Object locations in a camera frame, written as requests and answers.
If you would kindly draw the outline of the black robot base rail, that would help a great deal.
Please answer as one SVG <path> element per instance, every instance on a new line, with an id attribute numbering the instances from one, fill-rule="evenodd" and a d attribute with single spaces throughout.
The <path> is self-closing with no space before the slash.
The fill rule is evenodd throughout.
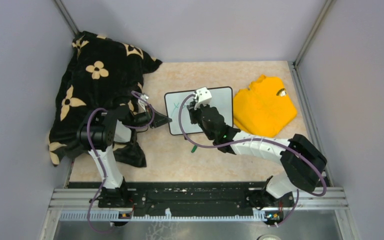
<path id="1" fill-rule="evenodd" d="M 282 220 L 294 206 L 287 193 L 275 199 L 265 182 L 131 182 L 127 197 L 98 190 L 96 183 L 71 183 L 56 189 L 49 207 L 61 210 L 63 221 L 111 222 L 217 222 Z"/>

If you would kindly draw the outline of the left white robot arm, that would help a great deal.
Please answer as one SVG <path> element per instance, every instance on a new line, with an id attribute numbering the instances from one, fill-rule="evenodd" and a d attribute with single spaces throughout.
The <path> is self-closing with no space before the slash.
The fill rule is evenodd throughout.
<path id="1" fill-rule="evenodd" d="M 150 107 L 138 114 L 133 114 L 126 105 L 112 110 L 97 108 L 86 114 L 76 137 L 93 158 L 101 176 L 102 184 L 93 197 L 100 208 L 131 206 L 127 183 L 117 168 L 114 143 L 130 143 L 134 139 L 133 130 L 138 128 L 154 129 L 171 122 L 171 118 Z"/>

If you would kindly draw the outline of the black framed whiteboard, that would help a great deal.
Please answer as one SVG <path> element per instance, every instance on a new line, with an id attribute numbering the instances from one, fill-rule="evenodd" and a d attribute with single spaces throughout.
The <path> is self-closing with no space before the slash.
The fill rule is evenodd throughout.
<path id="1" fill-rule="evenodd" d="M 212 99 L 209 106 L 215 107 L 217 111 L 224 117 L 227 125 L 233 126 L 233 89 L 230 86 L 213 87 L 208 89 Z M 197 124 L 191 124 L 190 115 L 187 106 L 193 101 L 189 98 L 184 105 L 181 105 L 183 100 L 193 94 L 193 90 L 167 92 L 164 95 L 167 115 L 172 119 L 169 123 L 169 132 L 173 136 L 181 135 L 179 125 L 179 113 L 181 113 L 181 124 L 186 134 L 202 133 L 202 129 Z"/>

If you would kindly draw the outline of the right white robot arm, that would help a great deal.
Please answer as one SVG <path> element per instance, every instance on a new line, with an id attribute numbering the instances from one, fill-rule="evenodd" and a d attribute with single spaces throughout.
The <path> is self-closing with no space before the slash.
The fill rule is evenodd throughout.
<path id="1" fill-rule="evenodd" d="M 187 110 L 191 123 L 198 125 L 213 142 L 211 148 L 232 155 L 259 157 L 283 167 L 283 172 L 265 181 L 258 207 L 275 206 L 293 191 L 320 197 L 326 194 L 327 183 L 322 172 L 327 159 L 304 135 L 296 133 L 288 139 L 252 135 L 227 125 L 216 107 L 193 101 Z"/>

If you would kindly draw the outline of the green marker cap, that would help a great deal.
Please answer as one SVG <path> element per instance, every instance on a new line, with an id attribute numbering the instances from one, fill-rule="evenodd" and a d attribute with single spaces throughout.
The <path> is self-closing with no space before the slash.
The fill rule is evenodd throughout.
<path id="1" fill-rule="evenodd" d="M 194 145 L 193 148 L 192 148 L 192 150 L 191 150 L 191 153 L 195 153 L 195 151 L 197 150 L 197 148 L 198 148 L 198 147 L 197 147 L 196 145 Z"/>

